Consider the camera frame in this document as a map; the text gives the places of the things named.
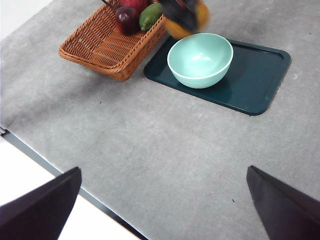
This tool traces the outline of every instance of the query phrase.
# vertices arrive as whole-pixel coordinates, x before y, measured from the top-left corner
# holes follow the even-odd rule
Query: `mint green bowl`
[[[167,56],[175,78],[193,89],[203,89],[219,82],[227,73],[234,50],[224,37],[198,33],[172,46]]]

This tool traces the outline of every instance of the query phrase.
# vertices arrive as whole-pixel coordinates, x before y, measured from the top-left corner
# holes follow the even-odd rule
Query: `red apple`
[[[130,6],[119,7],[115,12],[115,25],[124,35],[135,34],[140,30],[139,13]]]
[[[148,6],[148,0],[119,0],[120,6],[132,7],[140,14]]]

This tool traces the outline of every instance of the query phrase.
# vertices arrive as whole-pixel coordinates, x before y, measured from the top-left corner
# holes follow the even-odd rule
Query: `avocado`
[[[157,22],[162,15],[162,6],[160,3],[153,3],[147,6],[140,14],[139,25],[141,31],[147,32]]]

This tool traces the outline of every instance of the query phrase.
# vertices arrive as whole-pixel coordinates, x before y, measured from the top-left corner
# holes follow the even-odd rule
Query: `gray felt mat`
[[[1,127],[150,239],[266,239],[249,165],[320,200],[320,1],[206,2],[208,32],[290,53],[264,114],[146,79],[164,40],[125,82],[60,58],[101,1],[54,0],[1,42]]]

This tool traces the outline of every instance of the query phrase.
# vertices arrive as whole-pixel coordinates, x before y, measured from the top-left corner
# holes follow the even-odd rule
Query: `brown wicker basket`
[[[148,32],[126,36],[117,30],[115,13],[119,1],[101,6],[59,48],[62,58],[111,78],[125,81],[166,34],[165,17],[158,19]]]

